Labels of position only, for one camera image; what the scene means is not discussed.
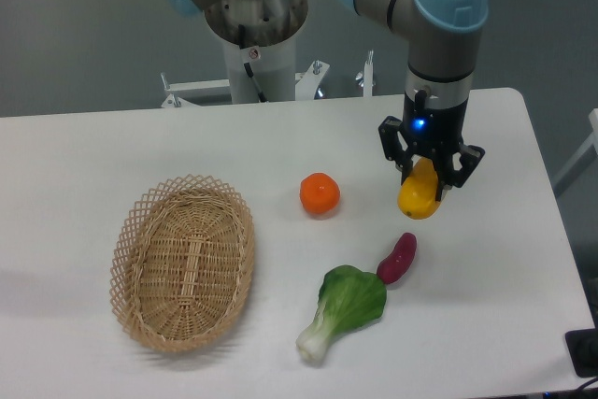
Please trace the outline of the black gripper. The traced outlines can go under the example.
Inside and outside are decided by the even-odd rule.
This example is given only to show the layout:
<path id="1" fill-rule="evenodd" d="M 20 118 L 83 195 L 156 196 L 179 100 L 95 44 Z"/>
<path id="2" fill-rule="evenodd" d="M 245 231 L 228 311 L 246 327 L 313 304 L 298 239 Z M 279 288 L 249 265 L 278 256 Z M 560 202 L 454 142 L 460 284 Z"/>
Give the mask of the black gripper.
<path id="1" fill-rule="evenodd" d="M 394 162 L 404 184 L 413 170 L 414 152 L 431 156 L 437 176 L 435 201 L 446 190 L 461 188 L 485 156 L 478 146 L 464 145 L 463 124 L 468 100 L 449 108 L 416 109 L 415 95 L 407 94 L 403 120 L 388 116 L 378 127 L 384 156 Z"/>

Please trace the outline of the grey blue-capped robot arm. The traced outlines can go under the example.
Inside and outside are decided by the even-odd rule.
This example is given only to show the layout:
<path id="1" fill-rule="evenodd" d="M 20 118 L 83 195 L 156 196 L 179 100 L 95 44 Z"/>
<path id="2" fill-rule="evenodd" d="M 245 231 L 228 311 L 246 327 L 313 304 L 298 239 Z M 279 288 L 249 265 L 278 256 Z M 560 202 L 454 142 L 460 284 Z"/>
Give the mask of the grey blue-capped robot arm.
<path id="1" fill-rule="evenodd" d="M 201 13 L 227 52 L 237 103 L 296 98 L 295 40 L 306 22 L 307 0 L 169 0 L 182 15 Z M 460 188 L 484 156 L 463 142 L 462 129 L 489 0 L 340 0 L 408 44 L 401 118 L 378 128 L 385 157 L 403 180 L 415 157 L 429 160 L 441 199 Z"/>

